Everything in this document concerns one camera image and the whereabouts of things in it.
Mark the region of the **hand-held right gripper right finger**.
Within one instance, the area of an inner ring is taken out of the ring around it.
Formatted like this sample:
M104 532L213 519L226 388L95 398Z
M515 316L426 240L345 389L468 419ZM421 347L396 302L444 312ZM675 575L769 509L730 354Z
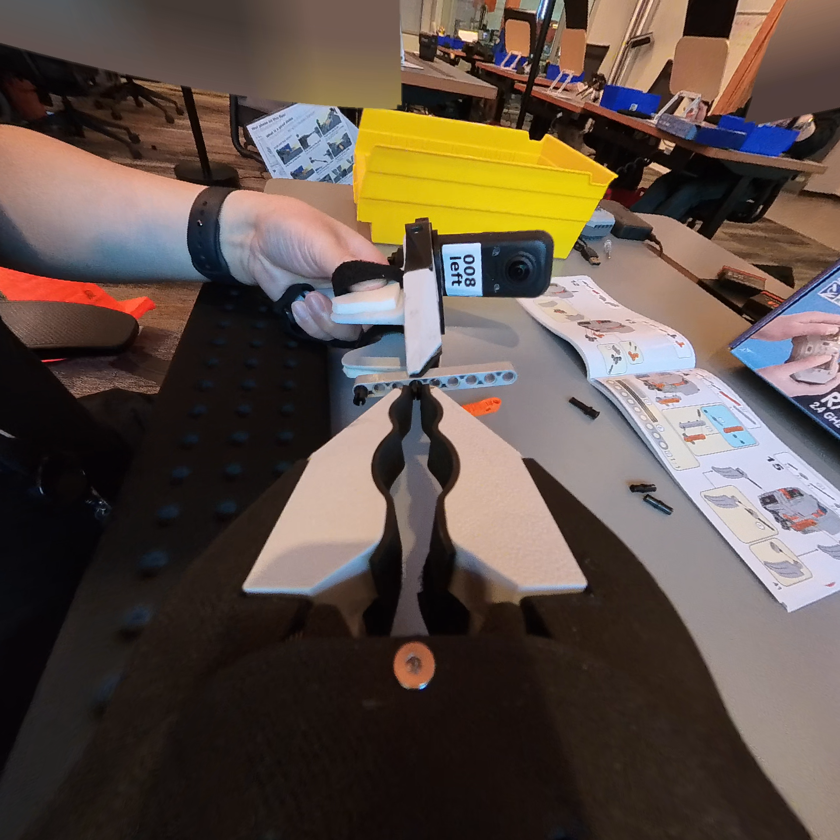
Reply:
M442 491L423 568L431 634L464 634L497 603L582 592L586 579L519 452L438 388L420 390Z

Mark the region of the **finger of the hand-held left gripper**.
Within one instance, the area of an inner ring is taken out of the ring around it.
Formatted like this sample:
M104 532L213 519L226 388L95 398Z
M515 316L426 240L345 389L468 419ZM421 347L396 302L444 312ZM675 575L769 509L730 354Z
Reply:
M403 346L365 346L342 357L343 372L351 379L363 375L396 375L406 369Z
M406 271L403 277L406 372L424 375L442 351L440 295L433 267Z

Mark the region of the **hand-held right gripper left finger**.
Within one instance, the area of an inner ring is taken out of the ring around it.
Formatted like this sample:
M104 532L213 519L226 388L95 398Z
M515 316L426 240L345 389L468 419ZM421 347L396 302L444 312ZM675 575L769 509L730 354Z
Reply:
M408 388L318 449L243 589L336 606L353 634L388 636L403 579L391 488L405 466Z

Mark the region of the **grey perforated building beam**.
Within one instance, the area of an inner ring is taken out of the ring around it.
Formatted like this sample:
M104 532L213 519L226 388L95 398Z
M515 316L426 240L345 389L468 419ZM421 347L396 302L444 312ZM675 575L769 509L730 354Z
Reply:
M369 393L367 400L369 400L384 396L393 389L409 386L412 380L420 380L425 385L440 389L465 390L507 385L515 382L517 378L518 373L512 367L502 369L500 366L484 364L473 368L469 366L439 367L418 375L409 375L406 372L395 375L363 375L355 379L353 386L366 385Z

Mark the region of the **grey desk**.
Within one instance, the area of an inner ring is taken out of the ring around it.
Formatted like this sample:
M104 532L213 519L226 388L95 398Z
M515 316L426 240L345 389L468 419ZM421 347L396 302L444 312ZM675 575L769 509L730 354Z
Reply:
M510 361L518 382L489 427L536 459L635 552L693 634L731 718L814 838L838 838L838 595L793 613L778 605L686 499L623 416L588 386L574 350L511 300L447 300L449 364ZM329 359L332 429L361 409L339 356ZM574 396L600 412L590 419ZM652 482L650 507L628 485ZM46 808L91 736L42 773L8 761L2 838Z

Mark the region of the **black power adapter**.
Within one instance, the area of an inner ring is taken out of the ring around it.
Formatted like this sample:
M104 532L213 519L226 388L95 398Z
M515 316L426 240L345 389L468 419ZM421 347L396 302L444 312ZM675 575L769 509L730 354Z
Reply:
M653 228L640 216L632 212L624 205L613 200L602 199L598 208L607 211L613 216L612 236L620 239L633 241L652 241Z

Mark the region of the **black perforated board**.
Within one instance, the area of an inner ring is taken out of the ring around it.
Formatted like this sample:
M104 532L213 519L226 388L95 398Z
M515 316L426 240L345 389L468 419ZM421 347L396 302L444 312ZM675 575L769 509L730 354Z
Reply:
M327 441L328 360L261 292L205 287L156 394L70 397L106 433L116 497L76 451L4 439L3 773L87 740L170 590Z

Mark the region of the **grey background table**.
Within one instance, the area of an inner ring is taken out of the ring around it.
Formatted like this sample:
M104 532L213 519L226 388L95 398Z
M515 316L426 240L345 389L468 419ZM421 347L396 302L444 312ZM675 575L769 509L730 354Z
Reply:
M399 110L422 108L434 116L487 123L493 118L498 89L441 60L406 52L402 63Z

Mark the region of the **thin black pole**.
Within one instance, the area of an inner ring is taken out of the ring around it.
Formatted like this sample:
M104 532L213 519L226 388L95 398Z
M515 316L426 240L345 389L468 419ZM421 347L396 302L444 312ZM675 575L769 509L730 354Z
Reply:
M526 115L527 115L527 107L528 107L528 103L529 103L529 98L530 98L530 95L532 93L532 88L533 88L536 76L539 73L539 66L540 66L541 57L542 57L542 53L543 53L544 43L545 43L545 39L548 35L548 31L550 29L554 6L555 6L555 1L554 0L546 1L545 3L543 3L541 5L542 15L539 17L539 23L540 23L539 35L538 35L538 37L535 41L535 46L534 46L533 51L532 51L532 60L531 60L530 71L529 71L529 74L528 74L528 80L527 80L526 86L524 88L524 91L521 94L521 99L520 99L520 109L519 109L518 119L517 119L517 123L516 123L516 128L518 130L521 130L523 128L524 120L525 120Z

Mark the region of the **open instruction booklet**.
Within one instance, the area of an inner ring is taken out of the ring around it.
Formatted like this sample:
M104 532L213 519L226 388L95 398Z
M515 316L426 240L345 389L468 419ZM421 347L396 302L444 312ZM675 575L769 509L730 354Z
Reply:
M734 389L696 367L680 332L588 276L518 302L581 355L687 496L789 612L839 592L839 493Z

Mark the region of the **black stand with round base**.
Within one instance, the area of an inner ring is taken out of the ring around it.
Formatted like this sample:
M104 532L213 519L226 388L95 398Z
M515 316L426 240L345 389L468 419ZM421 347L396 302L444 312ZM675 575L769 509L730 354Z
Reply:
M197 162L180 161L174 165L174 175L179 181L204 186L226 186L239 188L240 180L236 169L228 164L211 162L208 158L203 130L197 114L193 90L182 86L185 111L189 118L192 136L196 146Z

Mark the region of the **tan wooden chair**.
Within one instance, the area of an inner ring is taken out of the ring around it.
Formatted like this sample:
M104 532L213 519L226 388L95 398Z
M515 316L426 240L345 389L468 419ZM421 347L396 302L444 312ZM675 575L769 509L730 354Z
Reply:
M692 91L713 102L721 89L728 50L727 38L683 35L675 45L670 93Z

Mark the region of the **long brown table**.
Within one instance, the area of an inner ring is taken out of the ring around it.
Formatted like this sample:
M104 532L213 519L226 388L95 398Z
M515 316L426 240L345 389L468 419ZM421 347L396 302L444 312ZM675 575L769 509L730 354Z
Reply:
M486 62L476 63L476 68L499 87L499 112L514 92L521 95L521 112L532 118L530 130L534 139L541 139L554 122L573 130L589 128L585 138L600 143L603 164L616 175L636 165L652 163L670 172L682 172L696 161L720 164L734 175L735 181L720 200L700 211L698 233L705 238L712 238L725 222L750 224L761 219L782 185L796 173L821 174L826 169L823 164L785 155L751 154L685 140L662 131L653 121L550 91L542 83L534 85L526 96L527 75Z

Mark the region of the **orange cloth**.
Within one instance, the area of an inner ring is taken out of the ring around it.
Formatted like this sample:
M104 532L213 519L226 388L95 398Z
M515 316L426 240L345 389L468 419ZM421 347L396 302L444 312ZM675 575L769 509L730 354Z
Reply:
M50 301L79 303L124 312L140 319L155 309L148 297L118 300L90 282L58 280L1 268L1 293L10 301Z

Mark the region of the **black office chair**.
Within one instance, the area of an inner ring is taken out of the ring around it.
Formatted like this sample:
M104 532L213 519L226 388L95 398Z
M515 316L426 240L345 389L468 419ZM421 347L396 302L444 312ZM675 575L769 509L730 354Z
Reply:
M31 70L35 73L37 90L59 98L61 110L50 115L50 123L60 133L84 139L85 130L102 134L123 144L135 160L143 158L139 149L140 136L122 123L119 105L132 99L137 107L148 102L159 109L168 123L175 122L175 114L184 115L183 108L173 99L141 85L131 76L117 75L117 80L101 87L97 83L98 70L62 59L27 53ZM96 109L108 109L112 120L79 110L71 100L91 98Z

